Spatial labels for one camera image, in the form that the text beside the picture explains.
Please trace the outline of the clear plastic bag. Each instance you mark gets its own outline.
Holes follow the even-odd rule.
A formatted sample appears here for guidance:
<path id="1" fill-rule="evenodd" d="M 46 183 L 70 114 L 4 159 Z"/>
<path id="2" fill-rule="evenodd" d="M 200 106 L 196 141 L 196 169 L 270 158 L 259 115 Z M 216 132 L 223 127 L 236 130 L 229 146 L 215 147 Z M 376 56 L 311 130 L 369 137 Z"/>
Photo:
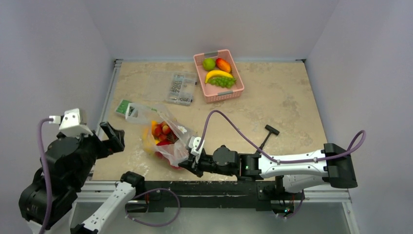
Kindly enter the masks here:
<path id="1" fill-rule="evenodd" d="M 147 106 L 132 102 L 128 108 L 133 108 L 133 112 L 125 120 L 141 127 L 141 139 L 152 135 L 159 141 L 167 139 L 174 142 L 157 146 L 153 155 L 166 159 L 172 168 L 179 169 L 178 164 L 188 159 L 187 142 L 197 132 L 179 122 L 163 104 Z"/>

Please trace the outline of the red fake apple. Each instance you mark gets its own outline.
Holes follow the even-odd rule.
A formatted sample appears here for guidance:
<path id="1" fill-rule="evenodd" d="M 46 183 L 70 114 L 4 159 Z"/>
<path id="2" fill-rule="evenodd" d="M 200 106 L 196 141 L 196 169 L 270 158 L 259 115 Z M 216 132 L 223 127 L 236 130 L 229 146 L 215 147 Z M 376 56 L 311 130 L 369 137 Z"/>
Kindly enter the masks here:
<path id="1" fill-rule="evenodd" d="M 174 143 L 173 141 L 165 139 L 163 141 L 158 142 L 156 145 L 157 146 L 163 146 L 163 145 L 170 145 L 170 144 L 173 144 L 173 143 Z"/>

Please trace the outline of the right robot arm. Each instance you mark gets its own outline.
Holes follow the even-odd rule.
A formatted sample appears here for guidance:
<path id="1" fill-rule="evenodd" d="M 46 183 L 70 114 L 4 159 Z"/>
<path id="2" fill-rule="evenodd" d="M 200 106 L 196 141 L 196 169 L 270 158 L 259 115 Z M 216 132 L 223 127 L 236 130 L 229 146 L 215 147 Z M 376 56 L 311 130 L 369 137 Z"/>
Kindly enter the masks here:
<path id="1" fill-rule="evenodd" d="M 323 184 L 333 188 L 350 189 L 358 186 L 351 154 L 333 143 L 325 143 L 324 148 L 313 152 L 265 157 L 259 152 L 242 154 L 222 145 L 206 154 L 191 154 L 178 165 L 197 177 L 204 172 L 235 176 L 238 181 L 256 181 L 277 177 L 281 181 L 274 184 L 274 194 L 286 198 L 292 193 Z"/>

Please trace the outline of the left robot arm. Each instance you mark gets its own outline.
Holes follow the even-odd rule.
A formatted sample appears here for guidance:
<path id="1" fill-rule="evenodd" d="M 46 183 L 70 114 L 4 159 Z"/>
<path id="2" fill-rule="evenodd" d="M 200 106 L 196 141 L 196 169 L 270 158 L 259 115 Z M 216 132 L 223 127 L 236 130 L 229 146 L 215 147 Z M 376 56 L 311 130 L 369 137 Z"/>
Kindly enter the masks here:
<path id="1" fill-rule="evenodd" d="M 108 139 L 101 141 L 92 131 L 75 132 L 74 136 L 60 131 L 57 139 L 40 147 L 41 168 L 33 182 L 20 195 L 19 208 L 35 234 L 49 234 L 52 228 L 67 217 L 78 198 L 88 175 L 98 159 L 106 158 L 125 149 L 123 130 L 114 129 L 108 122 L 100 123 Z M 126 172 L 121 176 L 114 192 L 81 224 L 71 228 L 73 234 L 102 234 L 119 210 L 131 199 L 140 199 L 145 194 L 143 176 Z"/>

